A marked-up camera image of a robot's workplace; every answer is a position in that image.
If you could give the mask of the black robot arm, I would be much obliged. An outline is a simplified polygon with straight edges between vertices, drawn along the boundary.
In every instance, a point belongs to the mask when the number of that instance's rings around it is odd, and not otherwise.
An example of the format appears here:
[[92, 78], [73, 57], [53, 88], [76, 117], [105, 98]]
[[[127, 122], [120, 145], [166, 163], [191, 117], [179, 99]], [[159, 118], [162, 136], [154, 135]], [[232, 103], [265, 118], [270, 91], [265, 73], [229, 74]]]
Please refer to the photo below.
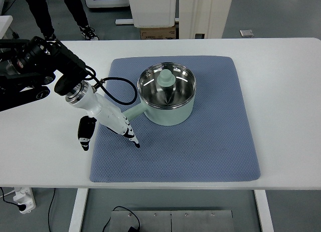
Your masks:
[[1, 70], [1, 111], [19, 107], [46, 98], [48, 84], [59, 71], [62, 77], [54, 91], [67, 95], [87, 77], [86, 64], [61, 41], [46, 41], [40, 37], [31, 40], [1, 40], [1, 62], [7, 61], [11, 70]]

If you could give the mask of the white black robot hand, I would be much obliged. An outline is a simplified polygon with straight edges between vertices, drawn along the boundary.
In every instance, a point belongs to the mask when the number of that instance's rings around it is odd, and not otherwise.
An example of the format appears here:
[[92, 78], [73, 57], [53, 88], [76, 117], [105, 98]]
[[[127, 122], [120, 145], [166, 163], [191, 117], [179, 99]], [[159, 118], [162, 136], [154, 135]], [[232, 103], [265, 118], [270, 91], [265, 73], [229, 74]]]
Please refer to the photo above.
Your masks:
[[133, 142], [139, 148], [139, 141], [127, 117], [102, 95], [94, 92], [88, 82], [81, 82], [65, 96], [66, 101], [73, 107], [86, 110], [78, 127], [78, 140], [83, 150], [89, 150], [96, 122], [107, 127], [115, 134], [121, 135]]

